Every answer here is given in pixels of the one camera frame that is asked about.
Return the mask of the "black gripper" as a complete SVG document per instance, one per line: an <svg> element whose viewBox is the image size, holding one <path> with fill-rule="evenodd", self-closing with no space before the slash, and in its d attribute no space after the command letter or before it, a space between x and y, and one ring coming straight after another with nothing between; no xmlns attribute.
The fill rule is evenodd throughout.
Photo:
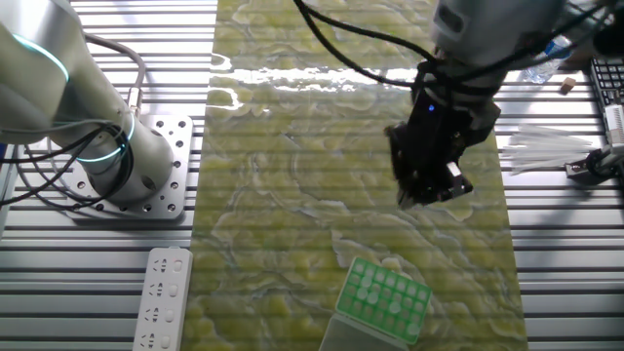
<svg viewBox="0 0 624 351"><path fill-rule="evenodd" d="M492 97L467 97L429 78L416 81L411 96L408 122L384 129L399 208L428 206L472 192L473 184L453 161L488 138L493 129ZM406 153L401 144L404 136ZM415 171L408 161L448 163Z"/></svg>

